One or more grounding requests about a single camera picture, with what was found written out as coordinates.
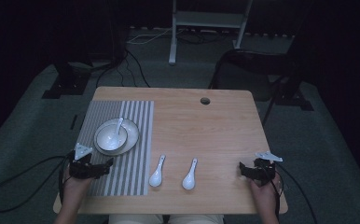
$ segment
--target white soup spoon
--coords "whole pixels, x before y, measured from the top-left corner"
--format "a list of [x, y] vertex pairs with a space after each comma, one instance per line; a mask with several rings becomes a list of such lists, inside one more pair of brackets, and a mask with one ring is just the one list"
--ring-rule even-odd
[[152, 176], [150, 176], [150, 179], [148, 180], [148, 183], [152, 187], [157, 187], [162, 182], [162, 164], [164, 160], [165, 160], [165, 155], [160, 155], [157, 170], [154, 172]]
[[191, 168], [189, 169], [189, 173], [186, 175], [186, 178], [183, 180], [183, 188], [185, 189], [193, 189], [195, 187], [195, 167], [197, 166], [198, 159], [194, 158], [192, 160]]

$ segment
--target human hand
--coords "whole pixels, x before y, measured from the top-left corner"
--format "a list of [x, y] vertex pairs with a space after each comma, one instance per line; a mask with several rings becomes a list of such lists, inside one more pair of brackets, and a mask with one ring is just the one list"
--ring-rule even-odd
[[[256, 209], [261, 216], [263, 223], [279, 223], [276, 214], [276, 191], [273, 185], [269, 182], [264, 186], [259, 186], [256, 182], [250, 178], [247, 178], [250, 190], [256, 204]], [[278, 174], [272, 179], [276, 189], [280, 188], [280, 176]]]
[[55, 219], [55, 224], [62, 223], [76, 223], [77, 211], [87, 194], [90, 183], [93, 178], [77, 179], [70, 177], [69, 168], [66, 169], [63, 175], [63, 202], [61, 211]]
[[69, 168], [63, 175], [63, 205], [74, 207], [78, 210], [82, 200], [87, 194], [93, 178], [77, 179], [69, 175]]

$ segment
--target shelf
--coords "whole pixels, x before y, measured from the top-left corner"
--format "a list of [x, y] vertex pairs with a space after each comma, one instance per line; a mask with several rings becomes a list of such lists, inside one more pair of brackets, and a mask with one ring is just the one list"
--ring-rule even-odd
[[243, 14], [177, 11], [176, 25], [241, 28]]

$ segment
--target dark background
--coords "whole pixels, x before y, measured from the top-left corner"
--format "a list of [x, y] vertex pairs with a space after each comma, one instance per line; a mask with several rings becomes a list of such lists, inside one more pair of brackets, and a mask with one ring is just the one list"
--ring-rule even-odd
[[[300, 64], [300, 80], [318, 88], [360, 166], [360, 1], [311, 3], [255, 1], [246, 32], [297, 36], [289, 54]], [[202, 11], [242, 12], [242, 6], [178, 3]], [[170, 27], [171, 10], [167, 0], [0, 1], [0, 126], [47, 65], [120, 57], [130, 26]]]

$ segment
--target chair leg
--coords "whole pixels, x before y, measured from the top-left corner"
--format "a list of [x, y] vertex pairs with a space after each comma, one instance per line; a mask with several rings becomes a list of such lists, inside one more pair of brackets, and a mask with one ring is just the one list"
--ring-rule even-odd
[[276, 97], [278, 96], [280, 91], [280, 85], [277, 85], [275, 88], [275, 92], [273, 93], [272, 99], [270, 99], [270, 104], [268, 105], [267, 112], [265, 113], [264, 119], [262, 120], [262, 126], [265, 126], [265, 123], [267, 122], [268, 116], [270, 115], [270, 111], [272, 110], [273, 104], [276, 101]]
[[265, 123], [267, 122], [268, 116], [270, 115], [270, 111], [272, 110], [273, 103], [275, 103], [274, 98], [270, 100], [270, 105], [268, 106], [267, 112], [265, 113], [264, 119], [262, 120], [262, 126], [265, 126]]

